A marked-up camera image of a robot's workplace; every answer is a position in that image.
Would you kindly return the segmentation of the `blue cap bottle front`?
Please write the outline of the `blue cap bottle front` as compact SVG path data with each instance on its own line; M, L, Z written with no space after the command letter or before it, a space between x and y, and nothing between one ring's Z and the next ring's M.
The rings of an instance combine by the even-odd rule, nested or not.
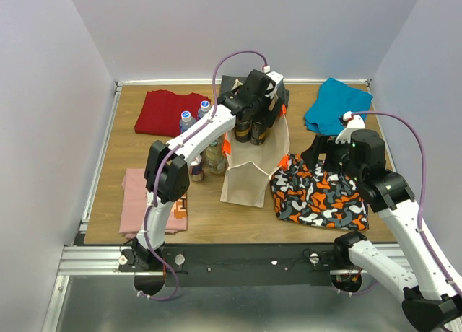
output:
M200 103L198 112L197 112L197 120L203 118L211 109L211 103L208 100L203 100Z

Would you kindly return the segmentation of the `beige canvas tote bag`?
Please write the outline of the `beige canvas tote bag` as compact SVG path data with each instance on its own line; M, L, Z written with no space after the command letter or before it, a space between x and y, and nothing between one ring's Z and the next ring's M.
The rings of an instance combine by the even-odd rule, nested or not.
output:
M289 129L286 106L272 128L266 129L262 145L237 142L234 129L225 134L222 151L227 159L227 170L220 201L261 208L272 175L286 165L289 153Z

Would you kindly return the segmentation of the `blue cap water bottle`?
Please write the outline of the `blue cap water bottle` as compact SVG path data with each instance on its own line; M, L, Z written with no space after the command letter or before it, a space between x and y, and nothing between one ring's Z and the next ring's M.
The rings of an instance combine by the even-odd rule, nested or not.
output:
M180 115L180 132L184 133L188 129L190 129L193 125L196 124L196 119L191 115L191 113L187 110L184 110Z

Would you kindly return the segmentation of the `red top can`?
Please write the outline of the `red top can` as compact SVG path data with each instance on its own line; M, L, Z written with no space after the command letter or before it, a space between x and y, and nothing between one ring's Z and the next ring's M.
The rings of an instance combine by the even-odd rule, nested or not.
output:
M191 162L189 175L194 183L199 183L204 179L204 169L201 155L196 156Z

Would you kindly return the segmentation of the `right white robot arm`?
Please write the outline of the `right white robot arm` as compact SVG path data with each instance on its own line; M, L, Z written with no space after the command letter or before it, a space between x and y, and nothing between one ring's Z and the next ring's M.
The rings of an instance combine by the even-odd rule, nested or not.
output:
M406 180L386 167L385 142L378 132L349 131L347 139L315 136L301 157L314 168L324 154L324 168L351 178L360 197L392 232L410 268L381 253L364 235L350 232L334 241L333 262L366 270L395 294L407 320L418 331L433 331L461 317L461 276L451 266L423 219Z

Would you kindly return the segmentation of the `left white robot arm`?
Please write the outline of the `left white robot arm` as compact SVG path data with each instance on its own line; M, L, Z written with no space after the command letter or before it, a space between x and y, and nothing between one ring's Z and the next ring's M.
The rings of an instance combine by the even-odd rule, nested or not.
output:
M174 203L189 188L189 167L215 139L235 127L237 121L263 120L270 126L284 101L277 90L283 84L282 74L252 70L245 83L217 97L213 108L192 127L167 143L155 141L144 171L147 208L142 226L132 243L136 263L145 271L160 262L157 250L165 242L168 217Z

